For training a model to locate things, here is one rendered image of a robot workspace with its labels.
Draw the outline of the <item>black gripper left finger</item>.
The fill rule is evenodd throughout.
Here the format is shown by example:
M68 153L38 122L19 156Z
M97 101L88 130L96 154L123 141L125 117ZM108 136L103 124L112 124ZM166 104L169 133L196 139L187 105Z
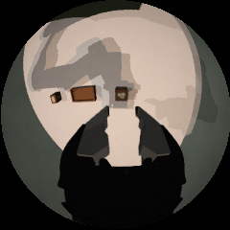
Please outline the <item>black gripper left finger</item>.
M59 164L58 186L64 189L67 178L76 170L99 165L101 158L109 155L107 117L109 105L105 106L86 124L82 124L66 144Z

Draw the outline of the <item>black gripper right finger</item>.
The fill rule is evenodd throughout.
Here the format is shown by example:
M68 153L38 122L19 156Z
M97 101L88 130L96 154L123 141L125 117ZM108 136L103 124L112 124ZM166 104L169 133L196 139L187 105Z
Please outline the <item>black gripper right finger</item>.
M135 114L141 129L138 146L141 162L150 157L152 164L164 164L175 169L182 185L186 183L182 150L169 131L152 118L143 108L135 106Z

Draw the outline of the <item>brown wooden cube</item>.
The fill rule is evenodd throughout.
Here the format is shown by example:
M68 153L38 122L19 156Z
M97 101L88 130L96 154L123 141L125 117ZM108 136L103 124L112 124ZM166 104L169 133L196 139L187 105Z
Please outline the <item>brown wooden cube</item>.
M52 95L50 95L52 104L57 104L59 101L61 101L61 95L60 92L56 92Z
M127 87L115 88L115 101L127 101Z

